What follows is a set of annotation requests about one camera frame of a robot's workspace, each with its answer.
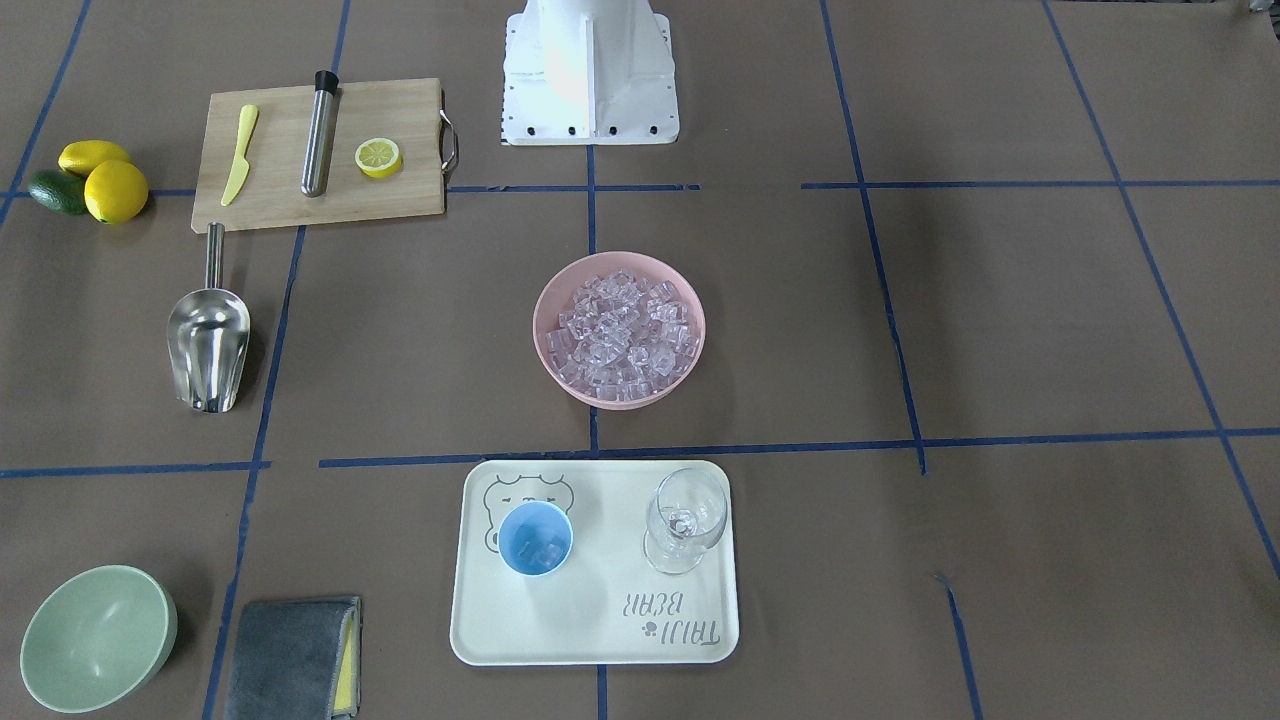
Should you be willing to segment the grey folded cloth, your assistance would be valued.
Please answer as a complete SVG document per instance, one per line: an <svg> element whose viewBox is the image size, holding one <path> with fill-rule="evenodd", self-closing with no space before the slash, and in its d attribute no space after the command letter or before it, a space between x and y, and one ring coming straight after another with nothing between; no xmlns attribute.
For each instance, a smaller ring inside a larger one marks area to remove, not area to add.
<svg viewBox="0 0 1280 720"><path fill-rule="evenodd" d="M357 717L362 621L358 596L246 605L224 717Z"/></svg>

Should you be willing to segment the cream serving tray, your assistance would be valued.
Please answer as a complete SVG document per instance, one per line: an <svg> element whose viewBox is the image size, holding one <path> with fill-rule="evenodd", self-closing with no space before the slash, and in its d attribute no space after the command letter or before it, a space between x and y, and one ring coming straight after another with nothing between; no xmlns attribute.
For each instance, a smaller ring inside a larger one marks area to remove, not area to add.
<svg viewBox="0 0 1280 720"><path fill-rule="evenodd" d="M689 573L643 552L646 511L673 471L730 489L704 460L490 460L463 484L451 647L472 666L717 664L740 637L733 528ZM573 533L564 562L511 568L498 533L525 503L556 505Z"/></svg>

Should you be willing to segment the yellow plastic knife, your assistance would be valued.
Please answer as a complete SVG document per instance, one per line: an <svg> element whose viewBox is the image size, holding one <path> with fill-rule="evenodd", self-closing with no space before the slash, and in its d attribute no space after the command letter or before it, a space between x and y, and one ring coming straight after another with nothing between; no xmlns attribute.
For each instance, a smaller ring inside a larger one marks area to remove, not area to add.
<svg viewBox="0 0 1280 720"><path fill-rule="evenodd" d="M239 109L238 124L236 128L236 145L233 147L227 183L220 199L220 205L223 208L228 208L236 201L248 178L250 160L247 158L247 151L253 137L259 115L260 109L257 105L246 104Z"/></svg>

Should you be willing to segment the yellow lemon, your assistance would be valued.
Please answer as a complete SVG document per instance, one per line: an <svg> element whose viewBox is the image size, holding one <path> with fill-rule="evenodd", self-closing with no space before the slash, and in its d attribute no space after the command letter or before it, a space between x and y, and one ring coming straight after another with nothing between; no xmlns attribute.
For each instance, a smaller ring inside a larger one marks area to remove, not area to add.
<svg viewBox="0 0 1280 720"><path fill-rule="evenodd" d="M84 182L84 205L97 222L116 225L136 218L148 201L145 174L131 161L106 160Z"/></svg>
<svg viewBox="0 0 1280 720"><path fill-rule="evenodd" d="M100 138L68 143L58 158L61 170L86 179L105 161L132 163L132 158L120 145Z"/></svg>

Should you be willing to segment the pink bowl of ice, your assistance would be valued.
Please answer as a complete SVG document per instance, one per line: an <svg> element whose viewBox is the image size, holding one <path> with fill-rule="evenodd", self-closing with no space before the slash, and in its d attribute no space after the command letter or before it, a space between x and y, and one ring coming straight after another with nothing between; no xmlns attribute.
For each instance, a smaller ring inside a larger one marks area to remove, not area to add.
<svg viewBox="0 0 1280 720"><path fill-rule="evenodd" d="M572 398L630 410L669 395L705 347L705 311L673 266L640 252L581 258L553 275L532 310L547 374Z"/></svg>

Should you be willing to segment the green bowl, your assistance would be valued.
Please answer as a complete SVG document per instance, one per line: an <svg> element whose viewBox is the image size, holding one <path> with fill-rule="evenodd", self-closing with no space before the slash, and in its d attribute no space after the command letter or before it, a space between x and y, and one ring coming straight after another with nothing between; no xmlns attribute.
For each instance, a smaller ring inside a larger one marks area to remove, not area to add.
<svg viewBox="0 0 1280 720"><path fill-rule="evenodd" d="M31 697L60 714L105 708L148 683L177 639L177 606L146 571L91 568L35 611L20 643Z"/></svg>

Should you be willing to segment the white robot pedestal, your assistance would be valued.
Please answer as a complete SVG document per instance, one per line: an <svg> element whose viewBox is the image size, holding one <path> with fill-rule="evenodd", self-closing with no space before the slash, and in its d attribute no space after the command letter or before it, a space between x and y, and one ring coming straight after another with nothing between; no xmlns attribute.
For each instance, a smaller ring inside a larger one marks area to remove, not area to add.
<svg viewBox="0 0 1280 720"><path fill-rule="evenodd" d="M648 1L529 1L504 31L500 140L636 146L678 140L669 19Z"/></svg>

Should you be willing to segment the green avocado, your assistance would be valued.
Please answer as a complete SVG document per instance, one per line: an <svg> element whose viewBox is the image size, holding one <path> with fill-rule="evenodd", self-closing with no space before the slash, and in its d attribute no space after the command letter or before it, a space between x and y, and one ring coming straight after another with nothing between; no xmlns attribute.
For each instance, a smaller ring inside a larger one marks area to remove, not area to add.
<svg viewBox="0 0 1280 720"><path fill-rule="evenodd" d="M64 217L88 213L84 178L65 170L38 170L29 177L28 195L41 206Z"/></svg>

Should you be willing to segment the clear wine glass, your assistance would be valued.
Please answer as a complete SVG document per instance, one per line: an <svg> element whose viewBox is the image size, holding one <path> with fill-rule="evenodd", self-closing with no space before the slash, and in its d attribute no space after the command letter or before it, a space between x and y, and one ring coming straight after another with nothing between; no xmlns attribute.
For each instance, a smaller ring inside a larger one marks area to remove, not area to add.
<svg viewBox="0 0 1280 720"><path fill-rule="evenodd" d="M708 466L680 468L658 484L645 519L645 560L658 573L684 575L719 543L730 520L730 493Z"/></svg>

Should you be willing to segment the lemon half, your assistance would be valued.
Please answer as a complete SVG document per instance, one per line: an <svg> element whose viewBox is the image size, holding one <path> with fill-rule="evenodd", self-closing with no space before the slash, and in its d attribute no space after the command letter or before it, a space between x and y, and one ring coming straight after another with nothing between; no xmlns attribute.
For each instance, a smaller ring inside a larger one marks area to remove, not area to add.
<svg viewBox="0 0 1280 720"><path fill-rule="evenodd" d="M372 179L383 179L398 173L403 167L401 146L384 137L365 140L355 150L355 165Z"/></svg>

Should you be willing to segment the metal ice scoop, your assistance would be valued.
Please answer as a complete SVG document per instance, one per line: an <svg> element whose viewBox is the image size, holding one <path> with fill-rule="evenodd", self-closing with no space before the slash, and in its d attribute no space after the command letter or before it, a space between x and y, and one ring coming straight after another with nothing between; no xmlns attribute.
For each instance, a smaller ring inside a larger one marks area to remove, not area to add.
<svg viewBox="0 0 1280 720"><path fill-rule="evenodd" d="M233 409L250 346L250 311L221 286L224 233L209 224L204 287L183 296L166 323L175 396L198 413Z"/></svg>

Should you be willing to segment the light blue cup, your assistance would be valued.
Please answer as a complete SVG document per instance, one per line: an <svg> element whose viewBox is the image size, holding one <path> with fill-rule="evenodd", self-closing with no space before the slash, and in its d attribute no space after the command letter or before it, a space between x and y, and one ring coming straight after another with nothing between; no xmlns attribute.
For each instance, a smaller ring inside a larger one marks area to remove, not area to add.
<svg viewBox="0 0 1280 720"><path fill-rule="evenodd" d="M548 501L521 503L500 523L498 553L504 565L521 577L544 577L557 571L573 550L570 515Z"/></svg>

